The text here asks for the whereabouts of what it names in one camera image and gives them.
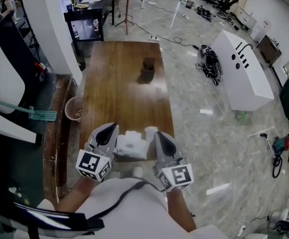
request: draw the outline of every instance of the wooden table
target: wooden table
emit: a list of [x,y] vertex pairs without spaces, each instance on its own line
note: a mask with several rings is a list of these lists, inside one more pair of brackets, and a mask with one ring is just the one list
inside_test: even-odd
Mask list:
[[[139,84],[144,58],[155,59],[155,74],[149,84]],[[109,122],[142,133],[156,126],[174,137],[169,95],[158,43],[97,42],[89,64],[82,109],[80,148],[92,130]],[[155,155],[148,153],[148,160]]]

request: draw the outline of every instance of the blue mop handle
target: blue mop handle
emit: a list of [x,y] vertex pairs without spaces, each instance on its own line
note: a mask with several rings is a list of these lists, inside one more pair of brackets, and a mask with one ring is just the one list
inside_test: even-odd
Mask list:
[[22,108],[22,107],[18,107],[18,106],[15,106],[15,105],[11,105],[11,104],[3,102],[3,101],[0,101],[0,105],[8,107],[8,108],[12,108],[12,109],[24,112],[24,113],[35,114],[34,111],[31,111],[31,110],[28,110],[28,109],[25,109],[25,108]]

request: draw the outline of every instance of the black table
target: black table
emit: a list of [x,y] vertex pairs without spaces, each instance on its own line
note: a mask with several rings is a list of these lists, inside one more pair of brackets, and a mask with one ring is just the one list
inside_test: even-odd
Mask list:
[[[72,11],[66,11],[64,13],[65,21],[68,24],[69,32],[74,43],[76,54],[80,56],[77,42],[85,41],[104,41],[103,25],[109,14],[108,6],[112,6],[112,25],[115,24],[115,0],[101,0],[89,4],[88,9],[73,9]],[[93,32],[87,38],[75,38],[74,31],[71,25],[72,21],[97,19],[99,22],[99,30]]]

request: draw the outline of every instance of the tripod stand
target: tripod stand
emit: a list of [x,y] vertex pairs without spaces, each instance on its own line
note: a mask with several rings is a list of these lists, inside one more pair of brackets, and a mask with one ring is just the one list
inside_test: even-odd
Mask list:
[[128,34],[128,22],[131,23],[132,25],[134,25],[130,20],[128,20],[128,8],[129,8],[129,0],[127,0],[127,5],[126,5],[126,17],[123,21],[121,21],[120,23],[118,23],[116,26],[120,25],[121,23],[125,23],[126,24],[126,32]]

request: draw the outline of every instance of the human arm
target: human arm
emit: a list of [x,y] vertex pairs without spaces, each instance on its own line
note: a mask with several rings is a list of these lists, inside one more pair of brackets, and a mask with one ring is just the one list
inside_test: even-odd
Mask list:
[[187,232],[196,229],[195,222],[189,212],[181,190],[167,192],[169,215]]
[[97,184],[94,180],[81,177],[73,189],[59,201],[56,211],[74,213],[90,196]]

